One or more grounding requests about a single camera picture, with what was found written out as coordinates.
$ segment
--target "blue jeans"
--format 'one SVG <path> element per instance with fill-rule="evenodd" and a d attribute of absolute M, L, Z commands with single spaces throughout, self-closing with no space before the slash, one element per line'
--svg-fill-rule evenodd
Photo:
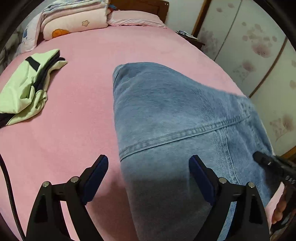
<path fill-rule="evenodd" d="M 231 183 L 254 182 L 267 205 L 279 180 L 253 161 L 272 147 L 248 98 L 155 63 L 118 66 L 113 81 L 121 169 L 140 241 L 192 241 L 202 227 L 211 206 L 190 177 L 192 155 Z"/>

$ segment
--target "pink bed sheet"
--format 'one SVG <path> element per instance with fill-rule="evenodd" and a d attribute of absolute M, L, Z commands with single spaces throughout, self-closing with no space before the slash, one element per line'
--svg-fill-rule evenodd
<path fill-rule="evenodd" d="M 7 67 L 0 76 L 0 90 L 25 58 L 56 48 L 69 63 L 53 75 L 43 111 L 32 119 L 0 129 L 0 153 L 10 174 L 22 227 L 26 231 L 32 205 L 44 181 L 66 182 L 105 154 L 110 167 L 87 210 L 104 240 L 137 240 L 114 128 L 115 67 L 129 62 L 156 62 L 204 85 L 243 94 L 216 63 L 172 30 L 143 26 L 108 27 L 42 42 Z M 2 172 L 0 197 L 0 212 L 20 237 Z M 68 213 L 65 219 L 72 239 L 78 240 Z"/>

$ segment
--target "brown trim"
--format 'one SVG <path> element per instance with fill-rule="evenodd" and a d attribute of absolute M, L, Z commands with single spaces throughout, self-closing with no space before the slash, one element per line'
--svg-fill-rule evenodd
<path fill-rule="evenodd" d="M 264 76 L 264 78 L 261 80 L 261 82 L 257 85 L 257 87 L 253 90 L 253 92 L 250 94 L 249 98 L 251 98 L 255 92 L 260 88 L 260 86 L 263 84 L 263 82 L 267 79 L 267 77 L 270 75 L 270 73 L 272 72 L 272 70 L 274 69 L 275 65 L 277 64 L 279 58 L 281 57 L 281 54 L 286 46 L 288 42 L 288 38 L 285 38 L 285 41 L 283 43 L 283 46 L 281 47 L 281 50 L 279 51 L 278 56 L 276 57 L 276 59 L 274 60 L 274 63 L 272 64 L 272 66 L 270 67 L 270 69 L 268 70 L 268 72 L 266 73 L 266 75 Z"/>
<path fill-rule="evenodd" d="M 202 28 L 202 24 L 203 24 L 203 22 L 205 20 L 205 17 L 207 15 L 207 11 L 208 11 L 208 9 L 210 7 L 211 1 L 212 0 L 204 0 L 204 2 L 202 4 L 202 8 L 200 10 L 200 13 L 199 13 L 199 15 L 197 17 L 195 26 L 194 26 L 193 31 L 192 31 L 192 35 L 194 37 L 198 36 L 198 33 L 200 32 L 200 29 Z"/>
<path fill-rule="evenodd" d="M 296 155 L 296 146 L 289 150 L 286 154 L 282 155 L 282 158 L 290 159 Z"/>

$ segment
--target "metal screw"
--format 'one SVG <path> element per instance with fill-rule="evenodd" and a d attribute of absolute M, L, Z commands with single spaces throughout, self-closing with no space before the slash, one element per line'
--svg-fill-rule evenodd
<path fill-rule="evenodd" d="M 249 185 L 250 188 L 254 188 L 255 187 L 255 184 L 252 183 L 252 182 L 249 182 L 248 185 Z"/>
<path fill-rule="evenodd" d="M 76 182 L 78 182 L 78 180 L 79 180 L 79 177 L 77 177 L 77 176 L 71 178 L 72 183 L 76 183 Z"/>
<path fill-rule="evenodd" d="M 222 184 L 225 184 L 227 183 L 227 180 L 223 177 L 219 178 L 219 182 L 222 183 Z"/>
<path fill-rule="evenodd" d="M 48 187 L 48 185 L 49 185 L 49 182 L 48 181 L 42 183 L 42 186 L 45 187 L 45 188 Z"/>

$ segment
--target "stitching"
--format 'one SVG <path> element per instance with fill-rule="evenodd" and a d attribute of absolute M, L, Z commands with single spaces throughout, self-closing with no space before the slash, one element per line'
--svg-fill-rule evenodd
<path fill-rule="evenodd" d="M 193 137 L 193 136 L 198 136 L 198 135 L 205 134 L 205 133 L 208 133 L 208 132 L 211 132 L 214 130 L 221 129 L 223 127 L 231 126 L 231 125 L 234 125 L 236 123 L 243 121 L 244 119 L 246 119 L 248 117 L 249 117 L 249 113 L 245 113 L 242 116 L 236 116 L 230 120 L 223 120 L 218 123 L 209 124 L 209 125 L 197 127 L 197 128 L 192 128 L 192 129 L 188 129 L 185 131 L 181 131 L 181 132 L 169 134 L 166 136 L 158 137 L 155 139 L 150 139 L 148 141 L 144 141 L 141 143 L 137 143 L 137 144 L 129 146 L 129 147 L 125 148 L 123 151 L 121 151 L 119 154 L 119 157 L 122 161 L 124 158 L 126 158 L 134 153 L 143 151 L 145 149 L 149 149 L 152 147 L 160 146 L 163 144 L 171 143 L 174 141 L 182 140 L 182 139 Z"/>
<path fill-rule="evenodd" d="M 230 159 L 230 162 L 231 162 L 231 167 L 232 167 L 232 170 L 233 170 L 233 173 L 234 173 L 235 179 L 237 180 L 238 184 L 241 185 L 240 182 L 239 182 L 239 180 L 238 180 L 238 178 L 237 178 L 237 175 L 236 175 L 236 173 L 235 173 L 235 170 L 234 170 L 233 160 L 232 160 L 232 158 L 231 158 L 231 155 L 230 155 L 230 152 L 229 152 L 229 148 L 228 148 L 228 139 L 227 139 L 226 132 L 225 132 L 224 128 L 222 128 L 222 130 L 223 130 L 223 133 L 224 133 L 224 135 L 225 135 L 225 139 L 226 139 L 226 147 L 227 147 L 227 153 L 228 153 L 228 156 L 229 156 L 229 159 Z"/>

